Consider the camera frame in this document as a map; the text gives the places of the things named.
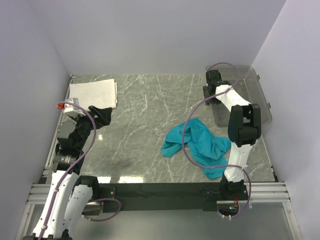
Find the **teal t shirt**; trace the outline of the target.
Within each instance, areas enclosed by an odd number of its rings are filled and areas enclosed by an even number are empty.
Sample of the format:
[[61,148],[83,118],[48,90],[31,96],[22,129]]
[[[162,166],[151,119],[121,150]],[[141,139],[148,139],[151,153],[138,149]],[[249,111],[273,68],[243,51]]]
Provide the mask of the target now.
[[181,123],[167,133],[161,147],[163,157],[174,156],[182,149],[182,143],[185,143],[193,160],[199,165],[216,167],[228,164],[225,154],[232,143],[227,137],[213,135],[198,118],[188,121],[182,136],[184,125]]

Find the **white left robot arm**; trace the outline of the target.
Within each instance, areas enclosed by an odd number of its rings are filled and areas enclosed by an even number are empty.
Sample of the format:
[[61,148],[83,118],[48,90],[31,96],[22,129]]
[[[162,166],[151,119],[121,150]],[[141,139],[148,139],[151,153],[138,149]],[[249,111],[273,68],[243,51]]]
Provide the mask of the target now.
[[81,175],[80,171],[88,154],[83,150],[90,135],[111,123],[112,108],[97,108],[93,105],[85,110],[73,102],[62,101],[57,108],[71,118],[75,125],[71,129],[67,122],[65,135],[57,135],[53,158],[53,172],[49,192],[40,218],[31,234],[24,240],[70,240],[72,232],[82,217],[90,200],[97,199],[100,187],[97,177]]

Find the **clear plastic bin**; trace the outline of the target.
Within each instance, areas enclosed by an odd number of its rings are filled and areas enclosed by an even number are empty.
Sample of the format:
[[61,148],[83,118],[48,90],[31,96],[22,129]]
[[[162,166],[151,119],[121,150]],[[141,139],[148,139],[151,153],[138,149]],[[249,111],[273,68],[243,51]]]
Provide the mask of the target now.
[[262,125],[271,123],[271,106],[261,87],[260,76],[256,74],[254,68],[249,65],[237,65],[236,68],[233,68],[226,64],[219,64],[214,67],[208,65],[205,70],[218,70],[222,80],[228,81],[230,84],[234,84],[239,79],[238,72],[240,72],[243,80],[234,87],[235,91],[248,102],[260,106]]

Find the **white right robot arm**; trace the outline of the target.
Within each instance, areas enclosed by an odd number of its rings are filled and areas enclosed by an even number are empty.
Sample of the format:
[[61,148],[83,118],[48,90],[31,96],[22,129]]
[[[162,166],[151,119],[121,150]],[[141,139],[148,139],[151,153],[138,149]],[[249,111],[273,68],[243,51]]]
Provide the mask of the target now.
[[261,137],[261,108],[256,103],[250,103],[239,95],[231,83],[222,80],[217,69],[205,73],[206,86],[203,87],[206,104],[223,104],[229,111],[227,126],[231,149],[228,167],[220,181],[220,196],[222,200],[235,200],[246,197],[245,173],[249,153],[256,141]]

